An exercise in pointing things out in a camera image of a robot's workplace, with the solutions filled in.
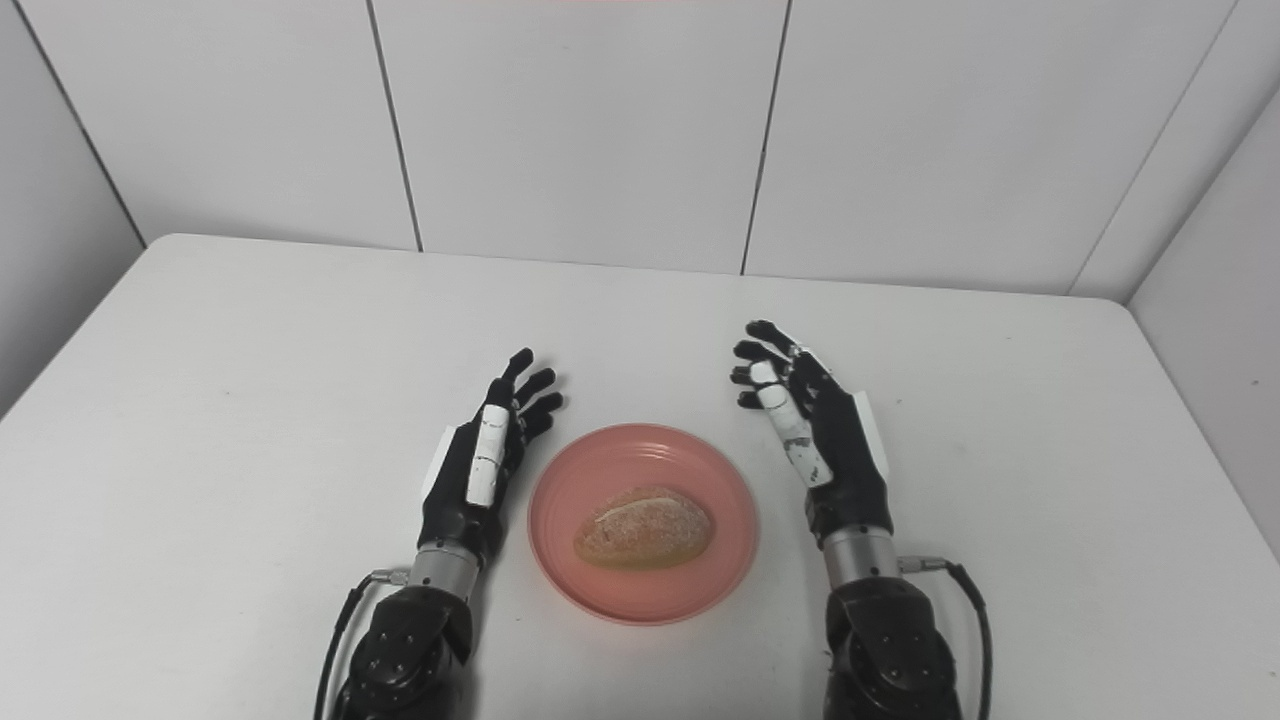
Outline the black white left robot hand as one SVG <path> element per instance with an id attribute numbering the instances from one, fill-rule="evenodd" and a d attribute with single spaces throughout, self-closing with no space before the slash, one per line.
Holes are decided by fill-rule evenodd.
<path id="1" fill-rule="evenodd" d="M 452 430 L 422 501 L 420 551 L 453 547 L 485 568 L 506 541 L 506 496 L 529 446 L 554 425 L 564 396 L 556 370 L 535 372 L 521 348 L 488 386 L 474 416 Z"/>

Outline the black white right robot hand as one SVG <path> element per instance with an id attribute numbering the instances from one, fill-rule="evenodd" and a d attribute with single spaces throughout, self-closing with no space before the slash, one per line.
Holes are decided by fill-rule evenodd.
<path id="1" fill-rule="evenodd" d="M 773 322 L 745 325 L 730 379 L 737 404 L 763 413 L 806 491 L 805 516 L 818 544 L 846 530 L 893 532 L 882 452 L 869 416 L 813 351 Z"/>

